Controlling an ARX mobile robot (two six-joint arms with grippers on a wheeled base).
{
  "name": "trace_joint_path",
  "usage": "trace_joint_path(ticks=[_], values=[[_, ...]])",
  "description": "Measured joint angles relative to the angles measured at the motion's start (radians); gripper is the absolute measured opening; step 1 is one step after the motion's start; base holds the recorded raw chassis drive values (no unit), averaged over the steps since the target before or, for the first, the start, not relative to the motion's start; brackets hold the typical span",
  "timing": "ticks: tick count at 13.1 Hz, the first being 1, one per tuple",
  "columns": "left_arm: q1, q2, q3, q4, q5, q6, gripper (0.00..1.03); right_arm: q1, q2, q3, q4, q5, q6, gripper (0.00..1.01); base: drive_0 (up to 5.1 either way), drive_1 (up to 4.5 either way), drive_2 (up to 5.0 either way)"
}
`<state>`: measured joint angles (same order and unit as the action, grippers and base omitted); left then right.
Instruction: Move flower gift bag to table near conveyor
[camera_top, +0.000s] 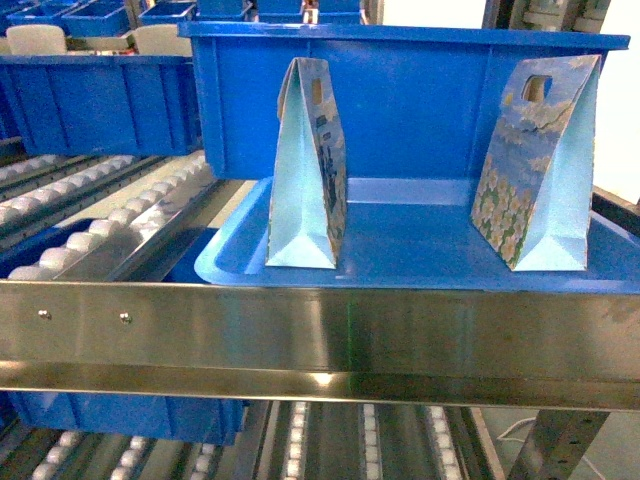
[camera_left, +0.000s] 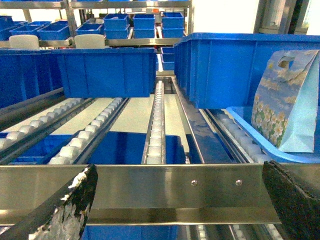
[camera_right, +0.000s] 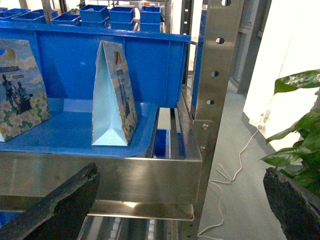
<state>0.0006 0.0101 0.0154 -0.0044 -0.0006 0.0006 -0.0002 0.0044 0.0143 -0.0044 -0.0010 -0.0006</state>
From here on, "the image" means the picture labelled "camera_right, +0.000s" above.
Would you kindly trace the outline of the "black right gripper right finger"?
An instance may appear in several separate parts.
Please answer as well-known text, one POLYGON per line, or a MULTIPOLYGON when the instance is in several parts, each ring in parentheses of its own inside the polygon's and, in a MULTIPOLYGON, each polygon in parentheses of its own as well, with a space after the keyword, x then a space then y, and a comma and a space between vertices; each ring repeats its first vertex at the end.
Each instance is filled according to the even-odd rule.
POLYGON ((263 186, 270 209, 288 240, 320 238, 320 197, 269 167, 263 186))

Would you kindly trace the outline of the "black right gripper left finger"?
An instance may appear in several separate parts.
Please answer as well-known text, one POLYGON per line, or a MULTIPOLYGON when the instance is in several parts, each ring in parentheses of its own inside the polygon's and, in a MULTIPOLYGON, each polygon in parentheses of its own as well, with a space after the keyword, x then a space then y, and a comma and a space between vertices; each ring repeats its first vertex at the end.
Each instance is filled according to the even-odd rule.
POLYGON ((76 240, 98 192, 100 173, 89 163, 0 229, 2 240, 76 240))

